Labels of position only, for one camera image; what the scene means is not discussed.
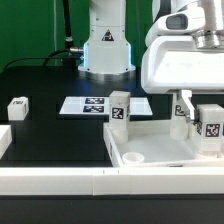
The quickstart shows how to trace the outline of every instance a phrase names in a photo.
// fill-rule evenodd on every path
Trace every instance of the cable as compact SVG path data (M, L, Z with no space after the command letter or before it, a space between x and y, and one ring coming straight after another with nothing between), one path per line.
M54 50L57 51L57 1L54 0Z
M137 23L138 23L138 45L139 45L138 50L139 50L139 59L140 59L143 55L144 47L142 44L142 31L141 31L139 0L136 0L136 16L137 16Z
M16 59L16 60L13 60L13 61L7 63L5 65L5 67L3 68L3 72L5 72L11 64L16 63L18 61L25 61L25 60L44 60L44 59L45 60L46 59L48 59L48 60L52 60L52 59L53 60L58 60L58 59L62 60L62 59L65 59L65 57L27 57L27 58L19 58L19 59Z
M42 64L42 66L46 66L48 61L50 60L50 58L54 57L55 55L61 54L61 53L66 53L66 52L70 52L69 49L62 49L62 50L57 50L53 53L51 53L50 55L48 55L48 57L45 59L44 63Z
M74 46L70 21L69 0L63 0L64 21L65 21L65 48Z
M51 53L44 61L43 63L43 67L46 66L46 64L48 63L48 61L50 60L49 58L54 57L55 55L61 54L61 53L70 53L70 49L62 49L62 50L58 50L55 51L53 53ZM76 54L72 54L72 56L75 56L75 59L80 59L80 55L81 53L76 53Z

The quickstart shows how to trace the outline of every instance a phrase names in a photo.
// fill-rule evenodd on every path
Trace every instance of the black and white pattern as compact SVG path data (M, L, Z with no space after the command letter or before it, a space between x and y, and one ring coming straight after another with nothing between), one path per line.
M207 124L205 137L217 138L219 137L220 124Z
M85 113L103 113L103 106L84 106L83 112Z
M112 118L123 120L124 119L124 109L113 107L112 108Z
M176 105L175 115L176 116L185 116L185 113L184 113L184 111L182 111L182 108L180 105Z
M88 97L85 100L85 104L104 104L104 102L105 102L104 98L96 98L96 97L95 98Z
M104 35L102 41L114 41L114 38L110 32L110 30L107 30L106 34Z
M198 134L201 135L201 133L202 133L202 123L198 122L196 127L197 127Z
M13 102L13 104L23 104L23 102L24 102L24 101L16 100L16 101Z

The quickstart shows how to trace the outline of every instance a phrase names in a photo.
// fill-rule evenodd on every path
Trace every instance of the black tabletop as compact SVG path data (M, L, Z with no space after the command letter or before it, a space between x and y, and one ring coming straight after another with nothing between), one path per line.
M108 115L60 115L65 97L108 97L114 90L147 96L138 78L102 83L60 67L11 68L1 74L0 85L0 124L10 124L13 136L0 166L111 166L103 141ZM21 96L29 99L29 114L8 121L8 104Z

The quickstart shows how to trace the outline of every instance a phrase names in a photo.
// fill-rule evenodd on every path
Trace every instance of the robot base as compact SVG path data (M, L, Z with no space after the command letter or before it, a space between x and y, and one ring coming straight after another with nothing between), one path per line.
M118 74L99 74L91 73L87 71L79 71L80 77L96 80L96 81L120 81L125 79L135 78L135 70L130 70L124 73Z

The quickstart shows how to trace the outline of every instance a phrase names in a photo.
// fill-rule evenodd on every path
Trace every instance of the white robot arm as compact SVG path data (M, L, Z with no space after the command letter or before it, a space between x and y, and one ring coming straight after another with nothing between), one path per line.
M125 38L126 0L89 0L90 36L80 75L101 81L133 77L131 45Z
M146 36L142 87L177 92L188 121L194 92L224 91L224 0L155 0Z

